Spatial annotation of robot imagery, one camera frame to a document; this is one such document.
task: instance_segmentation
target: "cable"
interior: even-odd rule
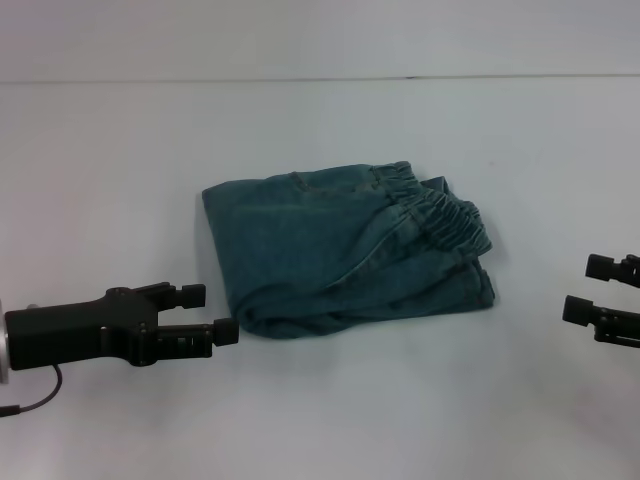
[[[60,371],[60,367],[58,365],[52,365],[53,369],[56,371],[56,376],[58,377],[57,383],[53,392],[47,395],[44,399],[39,402],[34,403],[33,405],[29,405],[28,407],[21,407],[20,405],[7,405],[6,407],[0,407],[0,417],[10,417],[12,415],[19,415],[20,413],[30,412],[31,410],[35,410],[36,408],[40,408],[41,406],[49,403],[60,391],[60,387],[62,387],[62,372]]]

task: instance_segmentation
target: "white surface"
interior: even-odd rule
[[[3,0],[0,81],[640,73],[637,0]]]
[[[329,338],[243,336],[212,360],[63,366],[46,408],[2,419],[2,478],[640,478],[640,352],[560,320],[583,278],[638,250],[640,84],[491,80],[0,87],[6,310],[204,281],[227,313],[199,192],[294,169],[409,160],[477,203],[489,311]],[[0,404],[42,398],[14,373]]]

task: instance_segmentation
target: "elastic waistband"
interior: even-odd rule
[[[420,183],[409,162],[373,167],[373,172],[391,199],[415,218],[436,247],[471,249],[477,255],[491,249],[480,212],[473,203],[453,195],[444,177]]]

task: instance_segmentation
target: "folded jeans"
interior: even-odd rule
[[[202,197],[231,314],[256,335],[493,305],[478,209],[408,162],[232,181]]]

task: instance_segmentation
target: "white table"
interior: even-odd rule
[[[213,359],[63,365],[44,408],[0,421],[11,480],[581,480],[640,477],[640,352],[560,320],[589,253],[640,249],[633,79],[0,87],[6,310],[109,287],[204,282],[228,314],[202,189],[408,160],[481,209],[488,311],[289,342],[242,336]],[[0,404],[52,388],[14,372]]]

